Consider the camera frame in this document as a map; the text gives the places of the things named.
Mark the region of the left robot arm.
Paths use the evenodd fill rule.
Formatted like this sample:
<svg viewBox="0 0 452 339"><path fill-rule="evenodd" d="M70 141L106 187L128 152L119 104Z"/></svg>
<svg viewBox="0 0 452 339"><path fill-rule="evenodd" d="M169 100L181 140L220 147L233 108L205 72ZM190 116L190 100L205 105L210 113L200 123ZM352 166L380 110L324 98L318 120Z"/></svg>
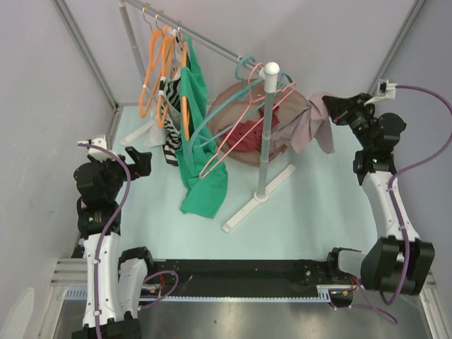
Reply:
<svg viewBox="0 0 452 339"><path fill-rule="evenodd" d="M78 230L87 261L87 301L83 327L73 338L141 338L138 306L143 283L152 280L156 265L147 247L119 253L121 188L151 173L150 152L125 149L133 162L126 164L104 146L89 147L89 161L73 177L80 193L77 201Z"/></svg>

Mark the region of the pink hanger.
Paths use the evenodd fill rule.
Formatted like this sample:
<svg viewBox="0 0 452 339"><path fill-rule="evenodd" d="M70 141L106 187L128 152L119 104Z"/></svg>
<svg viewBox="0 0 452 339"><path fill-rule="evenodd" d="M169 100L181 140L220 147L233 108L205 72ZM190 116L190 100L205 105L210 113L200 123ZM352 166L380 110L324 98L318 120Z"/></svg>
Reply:
<svg viewBox="0 0 452 339"><path fill-rule="evenodd" d="M256 98L256 99L254 99L252 92L251 92L251 74L254 71L258 71L258 79L260 81L264 82L264 92L265 92L264 97L260 97L260 98ZM224 159L237 146L237 145L230 146L230 149L220 159L218 159L218 155L220 154L220 151L222 150L222 147L224 146L224 144L226 144L227 139L230 137L231 133L236 129L236 127L238 126L238 123L242 122L242 119L249 113L252 105L254 105L258 102L262 102L263 100L266 100L267 98L270 99L270 97L276 93L285 92L287 89L290 89L289 92L287 94L285 94L285 96L282 99L280 99L280 101L277 102L276 104L274 104L274 103L265 103L264 104L265 108L269 108L270 119L272 119L274 108L279 107L280 104L287 99L289 94L291 94L295 90L295 87L297 84L296 82L293 81L293 79L289 75L287 75L285 73L283 73L282 75L287 78L288 84L285 87L278 89L278 79L280 78L280 68L277 63L275 63L273 61L270 61L267 64L258 63L257 65L255 65L255 67L252 68L251 73L249 74L249 77L246 81L246 87L245 87L245 89L247 90L247 95L248 95L247 96L248 97L248 105L246 106L246 109L243 111L242 115L236 120L236 122L234 124L230 125L230 129L228 130L226 137L224 137L224 139L222 140L222 143L218 147L218 150L212 156L212 158L209 159L209 161L207 161L207 163L204 165L203 169L200 171L200 173L198 175L199 179L204 179L205 177L207 177L221 162L224 161Z"/></svg>

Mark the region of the mauve pink tank top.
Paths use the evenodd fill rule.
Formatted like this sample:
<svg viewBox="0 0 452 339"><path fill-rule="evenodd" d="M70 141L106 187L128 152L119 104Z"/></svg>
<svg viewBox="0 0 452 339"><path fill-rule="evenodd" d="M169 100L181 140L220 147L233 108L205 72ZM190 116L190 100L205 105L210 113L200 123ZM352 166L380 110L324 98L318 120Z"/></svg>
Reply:
<svg viewBox="0 0 452 339"><path fill-rule="evenodd" d="M335 152L331 122L323 102L324 96L332 94L314 93L291 120L280 122L271 131L271 152L285 145L290 146L296 153L301 153L313 139L317 140L324 153Z"/></svg>

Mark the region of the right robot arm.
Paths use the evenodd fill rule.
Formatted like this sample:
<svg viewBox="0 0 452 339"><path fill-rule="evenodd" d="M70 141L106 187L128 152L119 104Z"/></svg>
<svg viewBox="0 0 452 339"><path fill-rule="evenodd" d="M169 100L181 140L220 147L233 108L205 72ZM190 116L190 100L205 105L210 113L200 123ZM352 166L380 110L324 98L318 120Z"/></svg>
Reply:
<svg viewBox="0 0 452 339"><path fill-rule="evenodd" d="M349 98L324 95L322 101L331 121L349 126L362 146L355 153L353 172L369 200L378 239L360 263L361 282L381 294L418 295L435 250L420 239L398 191L393 150L406 123L392 112L376 117L366 93Z"/></svg>

